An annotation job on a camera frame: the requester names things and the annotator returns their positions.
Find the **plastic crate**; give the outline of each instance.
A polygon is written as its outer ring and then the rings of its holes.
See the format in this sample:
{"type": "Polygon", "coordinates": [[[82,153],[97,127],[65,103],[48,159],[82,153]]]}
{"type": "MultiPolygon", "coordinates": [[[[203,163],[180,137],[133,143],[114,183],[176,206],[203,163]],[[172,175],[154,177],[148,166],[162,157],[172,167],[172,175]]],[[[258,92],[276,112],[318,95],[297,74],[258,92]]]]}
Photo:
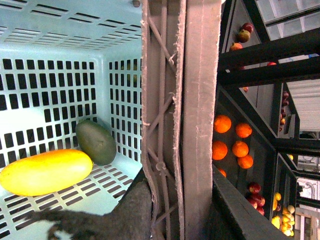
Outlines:
{"type": "Polygon", "coordinates": [[[59,192],[0,188],[0,239],[43,240],[45,208],[103,215],[141,168],[141,7],[127,0],[0,0],[0,168],[55,149],[78,149],[75,126],[112,132],[115,160],[59,192]]]}

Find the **apple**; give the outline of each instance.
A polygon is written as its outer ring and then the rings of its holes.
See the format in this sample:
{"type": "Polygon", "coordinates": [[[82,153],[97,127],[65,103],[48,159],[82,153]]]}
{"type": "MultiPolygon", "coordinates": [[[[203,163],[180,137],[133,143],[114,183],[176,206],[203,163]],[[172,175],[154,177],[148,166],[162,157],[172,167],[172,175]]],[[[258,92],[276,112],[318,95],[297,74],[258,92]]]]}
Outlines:
{"type": "Polygon", "coordinates": [[[262,216],[265,215],[265,210],[261,206],[258,206],[256,209],[262,216]]]}
{"type": "Polygon", "coordinates": [[[287,91],[284,91],[282,93],[282,100],[286,100],[289,97],[289,93],[287,91]]]}
{"type": "Polygon", "coordinates": [[[254,31],[254,26],[250,22],[246,22],[242,25],[242,29],[247,30],[249,33],[252,33],[254,31]]]}
{"type": "Polygon", "coordinates": [[[260,192],[261,186],[259,185],[259,183],[253,181],[248,185],[248,189],[250,193],[257,194],[260,192]]]}
{"type": "Polygon", "coordinates": [[[242,29],[237,35],[236,35],[236,39],[240,42],[240,43],[246,43],[249,41],[251,35],[250,32],[247,30],[242,29]]]}
{"type": "Polygon", "coordinates": [[[288,100],[282,100],[282,107],[288,106],[289,105],[289,101],[288,100]]]}
{"type": "Polygon", "coordinates": [[[232,45],[230,46],[230,51],[235,51],[235,50],[239,50],[242,49],[242,45],[238,42],[233,42],[232,45]]]}
{"type": "Polygon", "coordinates": [[[258,193],[252,194],[250,196],[250,198],[252,198],[254,201],[256,201],[256,203],[259,207],[263,207],[266,203],[265,198],[263,196],[259,195],[258,193]]]}
{"type": "Polygon", "coordinates": [[[257,204],[257,202],[256,202],[255,200],[253,200],[253,199],[250,198],[250,197],[247,197],[246,199],[247,199],[248,202],[252,205],[252,207],[254,207],[254,209],[257,209],[258,204],[257,204]]]}
{"type": "Polygon", "coordinates": [[[276,205],[276,209],[275,209],[276,211],[280,211],[281,210],[281,205],[280,205],[280,203],[278,203],[277,205],[276,205]]]}
{"type": "Polygon", "coordinates": [[[285,125],[285,124],[286,124],[286,119],[282,118],[281,121],[280,121],[280,125],[285,125]]]}

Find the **green fruit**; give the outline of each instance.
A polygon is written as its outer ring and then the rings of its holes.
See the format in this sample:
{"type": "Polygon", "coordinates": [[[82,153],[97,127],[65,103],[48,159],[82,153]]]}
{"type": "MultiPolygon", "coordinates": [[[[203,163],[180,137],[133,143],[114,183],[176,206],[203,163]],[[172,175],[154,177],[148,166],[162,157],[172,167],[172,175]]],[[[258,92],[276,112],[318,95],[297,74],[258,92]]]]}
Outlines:
{"type": "Polygon", "coordinates": [[[90,120],[79,122],[75,127],[81,149],[97,165],[110,164],[116,156],[117,145],[111,134],[90,120]]]}

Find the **crate slot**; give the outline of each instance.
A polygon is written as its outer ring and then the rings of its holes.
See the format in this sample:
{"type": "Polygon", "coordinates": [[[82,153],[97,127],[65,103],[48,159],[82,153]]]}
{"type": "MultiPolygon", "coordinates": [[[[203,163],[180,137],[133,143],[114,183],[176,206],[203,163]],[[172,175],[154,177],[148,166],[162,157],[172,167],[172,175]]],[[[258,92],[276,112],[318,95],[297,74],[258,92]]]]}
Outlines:
{"type": "Polygon", "coordinates": [[[58,8],[58,7],[54,7],[54,6],[49,6],[49,5],[37,4],[36,6],[37,6],[38,8],[55,10],[55,11],[58,11],[58,12],[64,12],[64,13],[69,12],[69,11],[66,10],[66,9],[62,9],[62,8],[58,8]]]}
{"type": "Polygon", "coordinates": [[[10,231],[9,231],[9,230],[6,230],[6,231],[0,233],[0,239],[3,239],[4,237],[6,237],[6,236],[8,236],[8,235],[10,235],[10,231]]]}
{"type": "Polygon", "coordinates": [[[86,18],[90,18],[90,19],[100,19],[100,17],[98,17],[98,16],[92,16],[92,15],[81,13],[81,12],[77,12],[74,15],[82,16],[82,17],[86,17],[86,18]]]}
{"type": "Polygon", "coordinates": [[[21,6],[15,6],[15,5],[3,4],[3,3],[0,3],[0,8],[9,9],[9,10],[21,10],[22,9],[21,6]]]}
{"type": "Polygon", "coordinates": [[[14,223],[16,223],[16,222],[24,219],[25,217],[27,217],[29,214],[34,213],[34,212],[35,212],[34,210],[27,211],[27,212],[24,213],[24,214],[21,214],[21,215],[19,215],[19,216],[15,216],[15,217],[12,219],[12,221],[13,221],[14,223]]]}

